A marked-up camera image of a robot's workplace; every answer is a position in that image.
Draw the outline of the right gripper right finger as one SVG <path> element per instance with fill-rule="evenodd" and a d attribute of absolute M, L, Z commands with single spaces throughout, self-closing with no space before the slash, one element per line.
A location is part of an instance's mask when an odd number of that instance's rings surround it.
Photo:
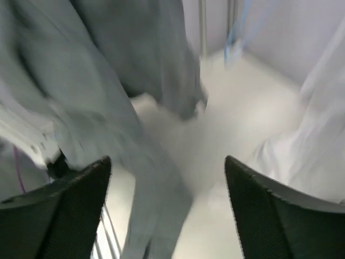
<path fill-rule="evenodd" d="M 236 158 L 224 164 L 244 258 L 344 258 L 344 206 L 270 179 Z"/>

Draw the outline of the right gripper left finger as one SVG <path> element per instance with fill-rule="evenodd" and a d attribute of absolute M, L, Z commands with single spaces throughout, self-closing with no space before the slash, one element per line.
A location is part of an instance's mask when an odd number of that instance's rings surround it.
<path fill-rule="evenodd" d="M 1 258 L 90 258 L 111 176 L 102 159 L 1 202 Z"/>

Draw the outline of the grey shirt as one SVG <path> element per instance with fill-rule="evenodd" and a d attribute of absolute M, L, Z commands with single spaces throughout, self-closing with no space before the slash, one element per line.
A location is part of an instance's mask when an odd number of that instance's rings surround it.
<path fill-rule="evenodd" d="M 109 156 L 135 178 L 122 258 L 171 258 L 192 196 L 142 125 L 148 94 L 182 120 L 207 97 L 181 1 L 1 1 L 1 80 L 54 124 L 73 167 Z"/>

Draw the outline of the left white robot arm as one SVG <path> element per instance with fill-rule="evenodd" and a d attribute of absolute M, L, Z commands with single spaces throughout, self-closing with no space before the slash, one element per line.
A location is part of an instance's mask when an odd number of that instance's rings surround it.
<path fill-rule="evenodd" d="M 53 178 L 62 178 L 68 165 L 57 142 L 9 108 L 1 105 L 1 138 L 24 152 Z"/>

